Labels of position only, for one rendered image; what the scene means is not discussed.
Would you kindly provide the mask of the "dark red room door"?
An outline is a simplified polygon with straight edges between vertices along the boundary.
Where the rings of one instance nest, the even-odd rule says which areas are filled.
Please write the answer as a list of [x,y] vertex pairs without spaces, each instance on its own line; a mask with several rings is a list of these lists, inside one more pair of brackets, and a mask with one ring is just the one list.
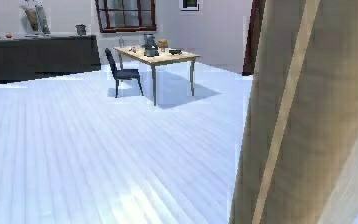
[[252,75],[255,69],[260,32],[266,0],[253,0],[243,65],[243,75]]

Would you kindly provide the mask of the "tan wooden cupboard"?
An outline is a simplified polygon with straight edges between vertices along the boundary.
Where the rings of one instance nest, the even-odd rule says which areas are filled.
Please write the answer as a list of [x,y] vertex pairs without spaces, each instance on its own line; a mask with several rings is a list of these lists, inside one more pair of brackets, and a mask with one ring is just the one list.
[[358,215],[358,0],[266,0],[228,224]]

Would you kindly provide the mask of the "grey coffee machine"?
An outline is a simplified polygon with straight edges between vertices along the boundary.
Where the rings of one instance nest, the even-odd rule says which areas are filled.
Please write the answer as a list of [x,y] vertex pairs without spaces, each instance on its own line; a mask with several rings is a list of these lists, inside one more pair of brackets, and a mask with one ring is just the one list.
[[158,56],[158,47],[155,43],[155,37],[152,34],[145,34],[145,44],[144,44],[144,55],[147,57]]

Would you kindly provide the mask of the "wooden dining table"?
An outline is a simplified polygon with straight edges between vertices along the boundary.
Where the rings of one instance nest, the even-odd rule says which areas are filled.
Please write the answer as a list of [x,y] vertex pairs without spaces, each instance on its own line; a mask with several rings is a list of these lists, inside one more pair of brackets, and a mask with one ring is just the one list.
[[144,55],[145,49],[138,46],[115,47],[114,50],[118,54],[120,68],[123,68],[123,59],[122,59],[123,55],[135,59],[144,64],[147,64],[151,67],[152,94],[153,94],[154,105],[157,105],[157,75],[156,75],[157,66],[190,61],[191,62],[190,69],[189,69],[190,89],[191,89],[191,95],[194,95],[194,69],[195,69],[195,61],[198,58],[197,54],[182,51],[180,54],[172,55],[170,53],[170,48],[168,48],[164,52],[161,52],[158,56],[148,57]]

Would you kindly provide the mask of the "red framed window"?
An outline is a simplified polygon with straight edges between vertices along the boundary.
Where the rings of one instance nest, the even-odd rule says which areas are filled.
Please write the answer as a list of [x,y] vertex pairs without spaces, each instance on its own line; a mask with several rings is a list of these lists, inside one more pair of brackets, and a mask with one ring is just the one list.
[[155,0],[95,0],[101,33],[155,31]]

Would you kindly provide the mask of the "small white framed picture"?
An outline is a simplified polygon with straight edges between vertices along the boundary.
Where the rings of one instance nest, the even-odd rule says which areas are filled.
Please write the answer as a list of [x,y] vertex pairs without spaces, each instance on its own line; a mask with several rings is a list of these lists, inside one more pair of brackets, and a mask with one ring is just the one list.
[[182,11],[198,11],[199,0],[181,0]]

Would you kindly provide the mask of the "dark kitchen counter cabinet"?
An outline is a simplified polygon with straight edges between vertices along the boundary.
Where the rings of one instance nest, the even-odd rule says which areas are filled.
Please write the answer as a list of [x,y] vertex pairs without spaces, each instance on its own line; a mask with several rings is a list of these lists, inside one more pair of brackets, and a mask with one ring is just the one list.
[[0,82],[100,69],[95,35],[0,40]]

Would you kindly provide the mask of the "dark blue chair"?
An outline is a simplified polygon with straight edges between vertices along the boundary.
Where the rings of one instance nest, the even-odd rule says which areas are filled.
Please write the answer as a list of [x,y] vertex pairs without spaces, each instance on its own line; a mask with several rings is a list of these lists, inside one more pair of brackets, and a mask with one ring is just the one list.
[[143,89],[142,89],[142,84],[141,84],[141,76],[140,76],[139,71],[137,69],[118,70],[115,60],[114,60],[114,57],[113,57],[111,50],[109,48],[105,49],[105,55],[109,62],[112,76],[113,76],[114,80],[116,81],[115,97],[118,97],[119,83],[124,80],[132,80],[132,79],[137,80],[141,95],[144,95]]

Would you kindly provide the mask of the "white framed leaning picture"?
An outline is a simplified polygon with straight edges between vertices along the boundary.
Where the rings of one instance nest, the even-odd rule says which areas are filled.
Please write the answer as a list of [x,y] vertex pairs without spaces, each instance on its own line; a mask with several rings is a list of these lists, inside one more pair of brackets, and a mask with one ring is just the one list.
[[22,0],[20,8],[24,10],[33,34],[51,34],[42,0]]

